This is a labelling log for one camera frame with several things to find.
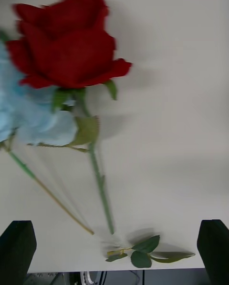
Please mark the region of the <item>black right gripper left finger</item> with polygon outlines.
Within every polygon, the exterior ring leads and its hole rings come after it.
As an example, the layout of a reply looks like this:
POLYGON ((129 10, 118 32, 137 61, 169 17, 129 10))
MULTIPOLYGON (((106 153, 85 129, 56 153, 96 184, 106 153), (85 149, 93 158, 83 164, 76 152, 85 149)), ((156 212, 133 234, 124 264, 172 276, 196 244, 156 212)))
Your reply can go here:
POLYGON ((0 284, 21 285, 37 248, 31 221, 13 221, 0 236, 0 284))

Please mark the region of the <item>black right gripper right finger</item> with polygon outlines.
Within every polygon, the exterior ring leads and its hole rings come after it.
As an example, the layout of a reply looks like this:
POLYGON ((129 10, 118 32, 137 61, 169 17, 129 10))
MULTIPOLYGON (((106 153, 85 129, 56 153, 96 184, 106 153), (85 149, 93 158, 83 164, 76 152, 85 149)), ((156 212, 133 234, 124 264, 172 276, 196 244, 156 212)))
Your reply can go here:
POLYGON ((221 220, 203 220, 197 249, 213 285, 229 284, 229 229, 221 220))

